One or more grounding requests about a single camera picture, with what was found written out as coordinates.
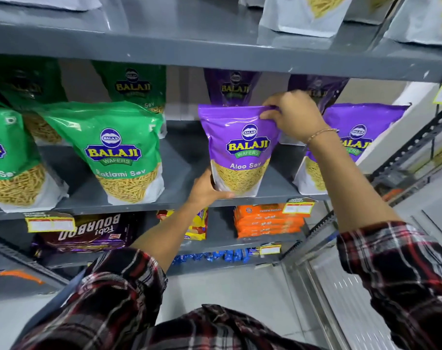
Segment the row of blue packets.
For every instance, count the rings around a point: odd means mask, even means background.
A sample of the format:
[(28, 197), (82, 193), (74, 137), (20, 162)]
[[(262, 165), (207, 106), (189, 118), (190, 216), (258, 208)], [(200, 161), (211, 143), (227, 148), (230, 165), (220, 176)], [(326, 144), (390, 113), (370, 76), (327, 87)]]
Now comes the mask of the row of blue packets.
[(242, 262), (246, 264), (248, 261), (253, 260), (253, 258), (261, 257), (262, 255), (260, 254), (260, 249), (258, 248), (242, 248), (206, 253), (179, 254), (173, 259), (171, 265), (178, 265), (187, 263), (188, 261), (201, 260), (206, 260), (208, 262), (223, 260), (227, 263)]

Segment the grey metal shelving rack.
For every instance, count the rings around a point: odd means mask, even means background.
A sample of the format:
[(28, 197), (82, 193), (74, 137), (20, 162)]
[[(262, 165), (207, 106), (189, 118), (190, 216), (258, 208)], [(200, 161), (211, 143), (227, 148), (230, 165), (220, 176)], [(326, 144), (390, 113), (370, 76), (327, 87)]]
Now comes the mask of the grey metal shelving rack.
[(0, 3), (0, 54), (442, 82), (442, 47), (348, 23), (330, 39), (274, 32), (236, 0), (100, 0), (87, 12)]

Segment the person's right forearm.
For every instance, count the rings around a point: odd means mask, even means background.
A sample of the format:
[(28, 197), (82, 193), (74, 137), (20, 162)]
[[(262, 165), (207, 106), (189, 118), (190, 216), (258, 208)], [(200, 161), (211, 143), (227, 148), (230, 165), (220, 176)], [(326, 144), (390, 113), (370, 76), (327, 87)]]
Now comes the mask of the person's right forearm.
[(335, 131), (318, 133), (309, 148), (320, 168), (341, 234), (403, 221), (362, 174)]

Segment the purple snack packet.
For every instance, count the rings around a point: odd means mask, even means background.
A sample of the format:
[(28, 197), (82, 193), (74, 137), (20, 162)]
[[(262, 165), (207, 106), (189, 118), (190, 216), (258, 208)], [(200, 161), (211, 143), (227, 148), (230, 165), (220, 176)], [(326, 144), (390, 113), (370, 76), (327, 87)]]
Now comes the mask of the purple snack packet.
[(248, 106), (262, 72), (204, 68), (211, 105)]
[(288, 91), (301, 90), (309, 94), (323, 114), (326, 108), (333, 105), (345, 86), (348, 77), (291, 75), (288, 81)]
[[(410, 105), (335, 104), (323, 114), (324, 121), (338, 136), (356, 163), (372, 143), (399, 121)], [(294, 185), (301, 195), (325, 195), (327, 190), (317, 160), (308, 148), (295, 175)]]
[(208, 139), (212, 177), (218, 191), (255, 197), (278, 143), (276, 122), (261, 119), (272, 106), (199, 105), (199, 119)]

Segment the stack of orange packets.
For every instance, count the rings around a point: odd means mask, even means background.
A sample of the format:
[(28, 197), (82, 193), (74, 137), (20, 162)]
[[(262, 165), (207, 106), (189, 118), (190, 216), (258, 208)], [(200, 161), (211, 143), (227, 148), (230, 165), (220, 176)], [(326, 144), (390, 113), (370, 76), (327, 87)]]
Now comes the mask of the stack of orange packets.
[(285, 203), (239, 205), (234, 208), (234, 225), (237, 237), (300, 232), (309, 215), (300, 212), (284, 212)]

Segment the brown biscuit packet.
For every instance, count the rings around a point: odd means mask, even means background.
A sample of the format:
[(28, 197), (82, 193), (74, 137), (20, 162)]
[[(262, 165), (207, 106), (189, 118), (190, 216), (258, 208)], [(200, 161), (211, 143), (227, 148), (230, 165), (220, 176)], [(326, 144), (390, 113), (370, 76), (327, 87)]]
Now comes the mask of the brown biscuit packet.
[(136, 213), (108, 213), (75, 217), (74, 231), (35, 233), (31, 253), (35, 259), (60, 253), (107, 252), (129, 246), (140, 218)]

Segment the slotted grey metal rack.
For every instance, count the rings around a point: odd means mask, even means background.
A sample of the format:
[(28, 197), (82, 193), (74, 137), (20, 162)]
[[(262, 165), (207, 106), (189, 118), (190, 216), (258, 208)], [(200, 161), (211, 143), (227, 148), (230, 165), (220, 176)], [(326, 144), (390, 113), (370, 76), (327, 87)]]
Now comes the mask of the slotted grey metal rack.
[[(442, 163), (434, 162), (434, 142), (442, 134), (442, 110), (420, 129), (396, 153), (384, 162), (371, 175), (367, 176), (370, 184), (391, 207), (395, 207), (427, 186), (431, 177), (442, 171)], [(430, 146), (430, 159), (420, 169), (410, 173), (406, 163), (424, 147)], [(321, 249), (329, 247), (337, 237), (338, 219), (331, 210), (310, 231), (305, 242), (296, 242), (279, 261), (302, 264), (314, 257)]]

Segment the person's left hand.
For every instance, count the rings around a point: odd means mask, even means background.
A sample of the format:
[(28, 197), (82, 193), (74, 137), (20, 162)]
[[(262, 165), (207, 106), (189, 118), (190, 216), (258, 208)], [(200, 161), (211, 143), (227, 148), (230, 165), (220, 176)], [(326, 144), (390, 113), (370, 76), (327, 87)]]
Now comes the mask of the person's left hand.
[(195, 212), (199, 212), (216, 201), (214, 191), (217, 190), (213, 186), (212, 170), (208, 167), (201, 176), (195, 179), (186, 204), (194, 208)]

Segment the green snack packet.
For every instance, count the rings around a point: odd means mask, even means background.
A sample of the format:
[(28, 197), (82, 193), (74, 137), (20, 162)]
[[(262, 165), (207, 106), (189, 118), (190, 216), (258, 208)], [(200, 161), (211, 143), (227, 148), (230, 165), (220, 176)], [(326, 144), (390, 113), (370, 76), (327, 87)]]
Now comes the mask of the green snack packet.
[(36, 111), (43, 105), (68, 101), (57, 59), (0, 54), (0, 93), (22, 114), (37, 145), (67, 146)]
[(161, 113), (130, 102), (62, 102), (35, 110), (88, 164), (111, 205), (155, 202), (165, 189)]
[(49, 211), (68, 197), (68, 184), (43, 158), (17, 111), (0, 102), (0, 209)]
[(128, 101), (162, 115), (159, 138), (167, 134), (166, 65), (91, 61), (113, 102)]

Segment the person's right hand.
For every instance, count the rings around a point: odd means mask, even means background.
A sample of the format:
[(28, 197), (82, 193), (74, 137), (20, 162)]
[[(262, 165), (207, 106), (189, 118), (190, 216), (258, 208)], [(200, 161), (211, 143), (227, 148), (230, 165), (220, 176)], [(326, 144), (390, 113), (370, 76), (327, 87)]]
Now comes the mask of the person's right hand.
[(277, 127), (294, 140), (308, 144), (317, 133), (331, 131), (316, 103), (300, 90), (280, 92), (265, 100), (264, 106), (280, 111)]

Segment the person's left forearm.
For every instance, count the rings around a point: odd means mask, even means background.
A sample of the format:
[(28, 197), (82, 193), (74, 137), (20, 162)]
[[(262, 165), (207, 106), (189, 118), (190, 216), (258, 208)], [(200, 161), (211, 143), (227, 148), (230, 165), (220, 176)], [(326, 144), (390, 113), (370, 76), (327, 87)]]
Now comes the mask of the person's left forearm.
[(179, 251), (183, 236), (202, 209), (202, 205), (187, 201), (172, 215), (139, 236), (130, 247), (149, 254), (167, 272)]

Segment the orange strip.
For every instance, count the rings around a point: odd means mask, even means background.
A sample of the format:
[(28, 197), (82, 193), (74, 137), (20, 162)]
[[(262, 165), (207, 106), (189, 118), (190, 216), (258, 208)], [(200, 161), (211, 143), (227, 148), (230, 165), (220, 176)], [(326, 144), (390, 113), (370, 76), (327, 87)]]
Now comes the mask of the orange strip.
[(28, 274), (22, 270), (2, 270), (2, 271), (0, 271), (0, 276), (17, 277), (17, 278), (36, 282), (40, 285), (45, 284), (45, 282), (42, 279), (40, 279), (34, 275)]

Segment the red black plaid shirt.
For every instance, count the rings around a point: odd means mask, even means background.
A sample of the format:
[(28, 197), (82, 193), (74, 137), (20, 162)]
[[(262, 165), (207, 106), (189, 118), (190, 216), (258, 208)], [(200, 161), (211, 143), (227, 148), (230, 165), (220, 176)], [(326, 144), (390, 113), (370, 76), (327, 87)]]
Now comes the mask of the red black plaid shirt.
[[(399, 348), (442, 350), (442, 246), (435, 238), (385, 222), (340, 234), (337, 250)], [(12, 350), (322, 350), (216, 304), (156, 325), (167, 282), (148, 253), (110, 251)]]

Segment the white snack packet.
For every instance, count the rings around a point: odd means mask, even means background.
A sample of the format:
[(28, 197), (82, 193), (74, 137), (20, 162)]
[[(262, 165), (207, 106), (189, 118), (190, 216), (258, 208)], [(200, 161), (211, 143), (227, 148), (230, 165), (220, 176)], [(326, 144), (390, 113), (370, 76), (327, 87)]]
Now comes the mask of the white snack packet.
[(331, 38), (352, 0), (265, 0), (259, 25), (276, 32)]
[(404, 0), (383, 37), (442, 46), (442, 0)]

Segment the yellow snack packet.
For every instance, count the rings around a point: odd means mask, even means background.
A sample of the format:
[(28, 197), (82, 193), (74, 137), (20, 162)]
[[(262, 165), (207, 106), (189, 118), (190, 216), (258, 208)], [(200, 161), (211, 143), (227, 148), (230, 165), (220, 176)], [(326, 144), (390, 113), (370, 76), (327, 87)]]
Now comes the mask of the yellow snack packet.
[[(175, 210), (158, 210), (156, 218), (160, 221), (173, 215)], [(194, 217), (191, 225), (184, 234), (185, 240), (202, 241), (206, 239), (208, 222), (208, 208), (204, 208)]]

